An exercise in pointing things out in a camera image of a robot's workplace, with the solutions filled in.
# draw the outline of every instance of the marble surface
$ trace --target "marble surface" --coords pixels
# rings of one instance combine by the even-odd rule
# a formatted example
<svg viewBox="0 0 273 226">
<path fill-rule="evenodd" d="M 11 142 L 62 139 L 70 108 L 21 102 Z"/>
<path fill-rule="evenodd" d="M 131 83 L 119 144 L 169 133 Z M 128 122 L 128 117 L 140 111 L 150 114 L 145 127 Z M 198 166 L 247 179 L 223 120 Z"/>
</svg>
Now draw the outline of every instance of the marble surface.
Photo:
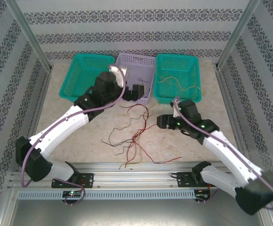
<svg viewBox="0 0 273 226">
<path fill-rule="evenodd" d="M 67 99 L 59 96 L 59 91 L 70 64 L 55 64 L 50 79 L 47 95 L 37 128 L 41 132 L 72 105 Z M 197 103 L 198 111 L 203 119 L 213 120 L 223 131 L 226 137 L 235 145 L 234 136 L 229 119 L 224 107 L 218 82 L 211 61 L 200 62 L 201 87 L 204 93 L 202 100 Z M 150 98 L 147 107 L 157 103 Z M 106 109 L 87 125 L 79 128 L 67 137 L 52 152 L 51 157 L 59 161 L 69 162 L 126 162 L 126 148 L 124 154 L 116 155 L 123 151 L 123 146 L 111 147 L 103 141 L 108 141 L 108 136 L 113 128 L 122 128 L 129 125 L 130 118 L 138 118 L 145 112 L 142 106 L 127 109 L 119 107 L 131 106 L 133 103 L 121 101 L 112 108 Z M 173 113 L 169 105 L 154 105 L 149 110 L 152 116 L 148 119 L 148 126 L 156 124 L 156 117 L 162 114 Z M 116 144 L 122 140 L 130 139 L 135 132 L 142 128 L 144 120 L 132 120 L 131 126 L 123 130 L 115 130 L 111 143 Z M 168 161 L 182 157 L 176 161 L 217 161 L 219 160 L 211 151 L 201 146 L 197 140 L 189 138 L 178 130 L 159 129 L 157 126 L 145 131 L 140 137 L 140 144 L 154 161 Z M 135 154 L 135 148 L 130 149 L 128 158 Z M 137 149 L 135 161 L 151 161 L 144 152 Z"/>
</svg>

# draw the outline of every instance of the lavender plastic basket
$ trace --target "lavender plastic basket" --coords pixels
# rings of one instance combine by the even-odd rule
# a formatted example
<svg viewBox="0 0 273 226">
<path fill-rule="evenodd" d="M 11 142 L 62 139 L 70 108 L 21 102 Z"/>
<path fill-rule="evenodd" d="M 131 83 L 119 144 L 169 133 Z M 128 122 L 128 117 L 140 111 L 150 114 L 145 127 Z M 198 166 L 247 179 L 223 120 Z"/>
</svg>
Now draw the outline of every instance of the lavender plastic basket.
<svg viewBox="0 0 273 226">
<path fill-rule="evenodd" d="M 120 53 L 117 57 L 116 65 L 128 68 L 127 85 L 129 88 L 132 88 L 133 84 L 145 86 L 144 96 L 135 101 L 138 104 L 146 105 L 149 101 L 154 80 L 155 59 L 153 56 L 130 53 Z"/>
</svg>

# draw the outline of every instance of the teal plastic basket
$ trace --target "teal plastic basket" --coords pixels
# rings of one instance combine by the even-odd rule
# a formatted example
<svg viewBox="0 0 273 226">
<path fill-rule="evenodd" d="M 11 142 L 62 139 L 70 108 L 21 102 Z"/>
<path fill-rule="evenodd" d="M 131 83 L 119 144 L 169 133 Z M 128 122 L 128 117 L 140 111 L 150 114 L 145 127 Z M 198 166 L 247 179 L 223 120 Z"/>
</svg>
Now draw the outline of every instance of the teal plastic basket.
<svg viewBox="0 0 273 226">
<path fill-rule="evenodd" d="M 169 104 L 174 97 L 199 102 L 201 85 L 197 57 L 158 54 L 156 56 L 154 96 L 160 104 Z"/>
<path fill-rule="evenodd" d="M 76 54 L 59 92 L 60 97 L 74 102 L 90 86 L 94 85 L 96 77 L 101 72 L 109 71 L 108 65 L 114 62 L 113 56 L 86 53 Z"/>
</svg>

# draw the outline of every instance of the metal bracket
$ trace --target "metal bracket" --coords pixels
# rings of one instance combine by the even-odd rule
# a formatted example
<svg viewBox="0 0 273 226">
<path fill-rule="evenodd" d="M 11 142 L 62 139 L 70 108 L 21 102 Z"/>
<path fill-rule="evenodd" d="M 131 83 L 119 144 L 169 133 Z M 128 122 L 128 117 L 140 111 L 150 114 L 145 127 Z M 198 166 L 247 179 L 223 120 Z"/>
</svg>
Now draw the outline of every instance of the metal bracket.
<svg viewBox="0 0 273 226">
<path fill-rule="evenodd" d="M 196 182 L 191 172 L 172 173 L 171 177 L 177 179 L 178 187 L 208 187 L 205 182 Z"/>
<path fill-rule="evenodd" d="M 94 174 L 93 173 L 80 173 L 76 184 L 83 186 L 84 188 L 92 188 Z M 76 186 L 68 185 L 57 180 L 52 180 L 52 188 L 77 188 Z"/>
<path fill-rule="evenodd" d="M 209 189 L 207 190 L 194 190 L 195 193 L 195 201 L 196 202 L 205 202 L 210 199 L 211 197 L 211 191 Z"/>
</svg>

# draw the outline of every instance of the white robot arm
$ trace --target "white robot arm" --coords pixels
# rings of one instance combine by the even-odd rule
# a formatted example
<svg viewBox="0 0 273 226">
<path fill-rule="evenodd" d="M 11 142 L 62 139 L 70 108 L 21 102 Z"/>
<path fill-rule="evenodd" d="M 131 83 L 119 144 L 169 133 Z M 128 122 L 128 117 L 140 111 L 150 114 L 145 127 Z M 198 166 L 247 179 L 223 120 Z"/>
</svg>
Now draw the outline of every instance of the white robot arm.
<svg viewBox="0 0 273 226">
<path fill-rule="evenodd" d="M 231 172 L 228 174 L 209 162 L 201 162 L 192 169 L 192 177 L 197 183 L 219 187 L 233 196 L 238 205 L 251 215 L 273 200 L 273 192 L 257 177 L 258 175 L 273 187 L 273 173 L 263 172 L 227 140 L 216 124 L 209 119 L 201 119 L 191 100 L 175 105 L 173 115 L 158 116 L 157 125 L 161 129 L 179 129 L 182 134 L 196 139 L 212 151 Z"/>
<path fill-rule="evenodd" d="M 121 70 L 125 76 L 127 68 L 121 67 Z M 94 86 L 79 96 L 74 105 L 62 117 L 29 139 L 20 137 L 16 141 L 16 162 L 23 166 L 26 154 L 34 145 L 34 149 L 27 156 L 24 169 L 33 181 L 58 178 L 76 183 L 79 173 L 74 166 L 68 162 L 54 161 L 49 156 L 66 137 L 102 113 L 104 106 L 118 99 L 123 88 L 124 77 L 118 67 L 111 66 L 109 72 L 102 72 L 96 78 Z M 144 86 L 133 85 L 132 90 L 125 86 L 123 99 L 135 101 L 143 95 Z M 83 112 L 94 108 L 101 110 Z"/>
</svg>

